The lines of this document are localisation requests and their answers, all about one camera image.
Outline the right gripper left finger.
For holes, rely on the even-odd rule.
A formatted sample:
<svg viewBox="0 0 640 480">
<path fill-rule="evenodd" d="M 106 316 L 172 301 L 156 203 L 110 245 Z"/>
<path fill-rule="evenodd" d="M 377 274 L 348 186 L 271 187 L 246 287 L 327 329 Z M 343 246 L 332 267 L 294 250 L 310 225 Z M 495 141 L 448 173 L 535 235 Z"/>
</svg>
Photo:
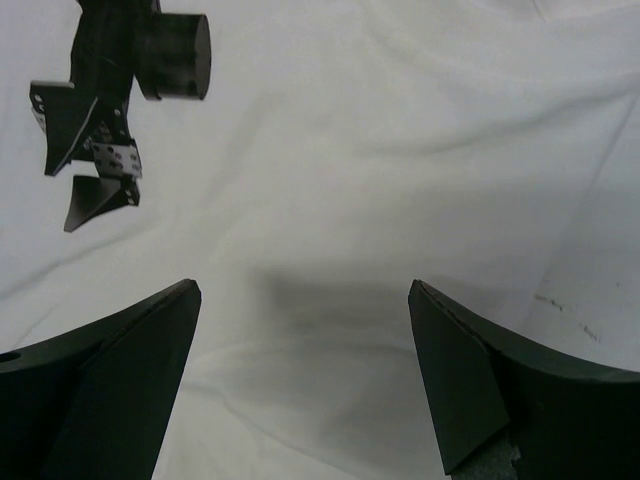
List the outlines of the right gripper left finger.
<svg viewBox="0 0 640 480">
<path fill-rule="evenodd" d="M 200 307 L 198 284 L 184 279 L 2 353 L 2 478 L 151 478 Z"/>
</svg>

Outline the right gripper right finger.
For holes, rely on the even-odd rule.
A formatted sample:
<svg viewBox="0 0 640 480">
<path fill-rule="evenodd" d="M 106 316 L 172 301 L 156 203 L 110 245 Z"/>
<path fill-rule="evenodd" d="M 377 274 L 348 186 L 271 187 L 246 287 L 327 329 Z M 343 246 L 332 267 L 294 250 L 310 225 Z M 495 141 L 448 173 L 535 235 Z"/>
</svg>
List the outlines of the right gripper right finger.
<svg viewBox="0 0 640 480">
<path fill-rule="evenodd" d="M 495 324 L 423 281 L 411 327 L 444 472 L 454 479 L 635 479 L 639 375 Z"/>
</svg>

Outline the white t shirt robot print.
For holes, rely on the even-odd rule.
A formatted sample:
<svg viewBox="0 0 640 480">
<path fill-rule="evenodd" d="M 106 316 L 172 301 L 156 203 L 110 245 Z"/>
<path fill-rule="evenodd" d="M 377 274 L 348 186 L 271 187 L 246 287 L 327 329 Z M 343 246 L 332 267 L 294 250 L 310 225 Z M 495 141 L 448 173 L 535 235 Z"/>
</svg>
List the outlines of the white t shirt robot print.
<svg viewBox="0 0 640 480">
<path fill-rule="evenodd" d="M 1 347 L 197 281 L 158 479 L 440 479 L 421 279 L 593 362 L 639 366 L 635 1 L 168 1 L 205 13 L 204 101 L 129 122 L 141 201 L 63 230 L 34 79 L 79 6 L 1 5 Z"/>
</svg>

